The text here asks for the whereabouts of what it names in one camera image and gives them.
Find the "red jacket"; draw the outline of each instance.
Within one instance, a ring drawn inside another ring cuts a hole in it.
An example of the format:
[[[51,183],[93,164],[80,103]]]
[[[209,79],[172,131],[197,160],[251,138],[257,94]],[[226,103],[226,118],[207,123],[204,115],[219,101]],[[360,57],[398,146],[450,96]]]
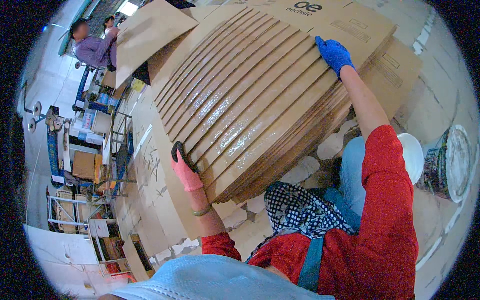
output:
[[[325,234],[318,290],[337,299],[412,299],[418,242],[413,228],[413,187],[403,148],[390,125],[375,129],[365,144],[362,184],[367,194],[360,232]],[[203,254],[241,260],[227,233],[202,238]],[[289,234],[271,239],[249,264],[274,266],[297,284],[310,239]]]

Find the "light blue face mask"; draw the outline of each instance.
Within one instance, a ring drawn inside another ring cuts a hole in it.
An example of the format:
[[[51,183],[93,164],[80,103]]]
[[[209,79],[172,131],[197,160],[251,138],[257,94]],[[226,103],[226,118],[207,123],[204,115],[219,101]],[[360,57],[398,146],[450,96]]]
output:
[[[335,299],[300,288],[257,266],[232,258],[185,255],[165,263],[147,281],[110,294],[145,299]]]

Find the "white bucket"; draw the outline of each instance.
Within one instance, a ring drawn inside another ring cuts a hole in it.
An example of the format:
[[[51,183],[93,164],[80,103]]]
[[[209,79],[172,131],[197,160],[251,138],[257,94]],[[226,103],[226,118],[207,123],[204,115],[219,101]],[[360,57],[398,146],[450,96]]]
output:
[[[92,125],[92,131],[95,133],[108,133],[111,127],[112,116],[97,110]]]
[[[412,184],[417,183],[423,171],[423,150],[420,142],[409,133],[397,135],[403,147],[403,159],[405,160],[405,169]]]

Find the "red sleeve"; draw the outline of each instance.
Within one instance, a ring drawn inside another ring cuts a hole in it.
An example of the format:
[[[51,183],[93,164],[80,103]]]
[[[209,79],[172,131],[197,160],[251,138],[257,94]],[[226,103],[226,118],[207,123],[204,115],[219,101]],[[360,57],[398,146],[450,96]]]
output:
[[[235,242],[226,232],[202,237],[202,254],[223,255],[241,261],[240,253],[235,249]]]
[[[365,143],[362,184],[366,191],[353,259],[359,284],[380,298],[414,298],[418,242],[413,227],[413,186],[403,148],[390,125]]]

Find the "plastic bucket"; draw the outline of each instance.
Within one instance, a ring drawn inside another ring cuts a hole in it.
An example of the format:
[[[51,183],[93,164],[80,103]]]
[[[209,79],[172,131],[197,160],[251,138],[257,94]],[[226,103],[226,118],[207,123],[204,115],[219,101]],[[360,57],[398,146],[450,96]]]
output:
[[[472,155],[467,132],[461,125],[448,128],[440,139],[423,147],[425,162],[417,187],[460,202],[470,191]]]
[[[405,169],[408,176],[415,184],[423,171],[423,150],[420,142],[409,133],[397,135],[403,147],[403,159],[405,160]]]

